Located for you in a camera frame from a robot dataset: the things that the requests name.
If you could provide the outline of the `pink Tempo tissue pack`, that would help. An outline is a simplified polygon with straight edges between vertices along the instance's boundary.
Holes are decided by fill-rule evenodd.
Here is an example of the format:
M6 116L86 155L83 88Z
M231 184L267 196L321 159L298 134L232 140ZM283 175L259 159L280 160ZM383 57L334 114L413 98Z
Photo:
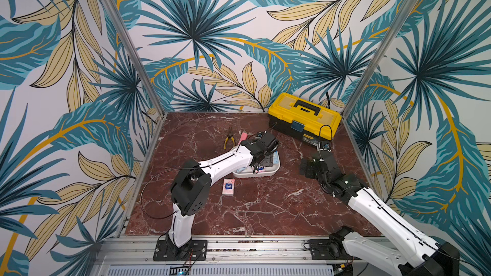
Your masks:
M235 180L226 178L223 180L222 195L233 196L235 192Z

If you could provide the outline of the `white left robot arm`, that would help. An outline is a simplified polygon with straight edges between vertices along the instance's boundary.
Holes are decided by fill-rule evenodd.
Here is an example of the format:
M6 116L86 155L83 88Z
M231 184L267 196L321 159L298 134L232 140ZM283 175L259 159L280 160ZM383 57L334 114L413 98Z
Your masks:
M194 216L206 205L212 185L240 168L256 169L279 144L275 135L260 132L218 157L187 160L171 184L173 220L166 240L177 249L187 245L192 239Z

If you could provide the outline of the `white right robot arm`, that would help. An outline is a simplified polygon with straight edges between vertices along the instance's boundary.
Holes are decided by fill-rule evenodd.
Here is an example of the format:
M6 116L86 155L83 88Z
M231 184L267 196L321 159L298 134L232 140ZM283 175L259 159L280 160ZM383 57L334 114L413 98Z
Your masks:
M390 208L355 174L341 172L334 155L321 150L300 162L299 172L316 180L321 189L358 212L391 243L383 246L342 226L328 239L307 242L314 260L362 259L390 275L458 275L459 250L440 244L416 229Z

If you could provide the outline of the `white plastic storage box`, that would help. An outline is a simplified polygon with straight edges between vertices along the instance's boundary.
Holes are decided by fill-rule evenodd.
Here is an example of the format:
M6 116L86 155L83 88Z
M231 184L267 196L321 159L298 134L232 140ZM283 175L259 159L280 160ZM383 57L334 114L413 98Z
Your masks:
M262 160L257 170L252 166L242 167L234 171L233 175L236 178L269 177L275 175L280 167L280 156L278 152L274 152L273 155L270 155Z

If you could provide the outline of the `pink utility knife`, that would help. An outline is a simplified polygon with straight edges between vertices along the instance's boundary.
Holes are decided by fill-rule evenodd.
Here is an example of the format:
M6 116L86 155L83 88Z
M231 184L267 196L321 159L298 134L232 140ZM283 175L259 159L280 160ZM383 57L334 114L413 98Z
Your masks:
M247 139L247 137L248 137L248 134L246 132L241 133L239 143L242 143L243 141L245 141Z

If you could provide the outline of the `yellow black toolbox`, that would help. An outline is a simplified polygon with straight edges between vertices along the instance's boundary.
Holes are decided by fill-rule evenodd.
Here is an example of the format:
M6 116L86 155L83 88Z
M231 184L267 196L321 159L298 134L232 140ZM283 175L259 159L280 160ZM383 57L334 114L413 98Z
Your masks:
M319 150L331 150L341 114L288 93L281 93L268 109L270 126Z

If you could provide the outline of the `yellow handled pliers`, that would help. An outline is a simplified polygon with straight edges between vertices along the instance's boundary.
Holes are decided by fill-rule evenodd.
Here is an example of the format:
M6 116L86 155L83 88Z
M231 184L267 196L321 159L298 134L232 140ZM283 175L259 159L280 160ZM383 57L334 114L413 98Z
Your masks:
M233 127L232 126L229 127L228 132L226 134L226 137L225 137L225 140L224 140L224 144L223 144L223 149L224 150L227 149L229 143L231 143L231 145L233 147L236 146L236 141L235 141L235 138L234 138L234 132L233 132Z

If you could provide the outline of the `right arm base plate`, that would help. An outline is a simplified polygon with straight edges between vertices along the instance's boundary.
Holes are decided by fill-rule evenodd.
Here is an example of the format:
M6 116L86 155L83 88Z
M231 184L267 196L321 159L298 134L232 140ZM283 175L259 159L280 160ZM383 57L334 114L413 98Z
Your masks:
M346 259L342 245L336 240L313 239L306 242L312 260Z

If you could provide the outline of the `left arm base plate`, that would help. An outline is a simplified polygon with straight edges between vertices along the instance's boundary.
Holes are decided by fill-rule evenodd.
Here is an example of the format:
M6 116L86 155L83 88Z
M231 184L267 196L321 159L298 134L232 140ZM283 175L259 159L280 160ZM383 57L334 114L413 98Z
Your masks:
M207 240L191 240L182 247L176 247L170 240L158 240L153 261L204 261L207 257Z

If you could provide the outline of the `aluminium mounting rail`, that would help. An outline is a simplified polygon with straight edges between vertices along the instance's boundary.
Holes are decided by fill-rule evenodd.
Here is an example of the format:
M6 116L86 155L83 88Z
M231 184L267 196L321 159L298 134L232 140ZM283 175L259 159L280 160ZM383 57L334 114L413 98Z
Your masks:
M219 236L207 240L206 257L154 261L159 235L123 235L102 244L90 275L387 275L384 264L358 258L314 260L308 236Z

